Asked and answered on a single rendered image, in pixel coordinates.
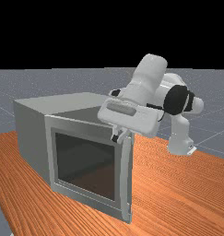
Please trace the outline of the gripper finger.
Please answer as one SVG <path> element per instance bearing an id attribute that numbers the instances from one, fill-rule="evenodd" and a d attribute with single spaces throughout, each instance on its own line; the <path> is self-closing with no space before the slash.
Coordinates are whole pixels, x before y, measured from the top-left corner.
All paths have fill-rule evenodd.
<path id="1" fill-rule="evenodd" d="M 112 137 L 111 137 L 111 141 L 116 143 L 118 138 L 119 138 L 119 131 L 120 131 L 120 127 L 118 125 L 114 125 L 112 127 Z"/>
<path id="2" fill-rule="evenodd" d="M 131 133 L 131 131 L 128 128 L 123 127 L 122 133 L 120 134 L 120 138 L 125 138 Z"/>

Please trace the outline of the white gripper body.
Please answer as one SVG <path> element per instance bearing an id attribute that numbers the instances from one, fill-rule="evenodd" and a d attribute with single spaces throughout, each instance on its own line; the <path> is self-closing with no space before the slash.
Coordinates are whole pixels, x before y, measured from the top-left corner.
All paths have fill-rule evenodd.
<path id="1" fill-rule="evenodd" d="M 142 136 L 155 136 L 159 129 L 160 112 L 131 101 L 108 98 L 100 107 L 98 119 L 112 126 L 112 133 L 122 130 Z"/>

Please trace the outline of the grey microwave door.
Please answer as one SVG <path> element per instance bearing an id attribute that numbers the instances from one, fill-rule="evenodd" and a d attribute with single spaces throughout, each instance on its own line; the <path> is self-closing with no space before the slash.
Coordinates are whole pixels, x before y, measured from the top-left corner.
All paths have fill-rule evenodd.
<path id="1" fill-rule="evenodd" d="M 108 125 L 55 115 L 45 117 L 45 131 L 52 189 L 131 222 L 134 136 L 117 144 Z"/>

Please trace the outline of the grey microwave oven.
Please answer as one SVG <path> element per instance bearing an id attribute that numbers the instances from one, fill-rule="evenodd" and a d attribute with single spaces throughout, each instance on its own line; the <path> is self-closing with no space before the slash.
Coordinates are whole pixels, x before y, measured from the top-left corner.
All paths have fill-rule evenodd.
<path id="1" fill-rule="evenodd" d="M 97 113 L 105 100 L 104 95 L 83 92 L 13 102 L 20 155 L 49 185 L 45 117 L 55 115 L 103 124 Z"/>

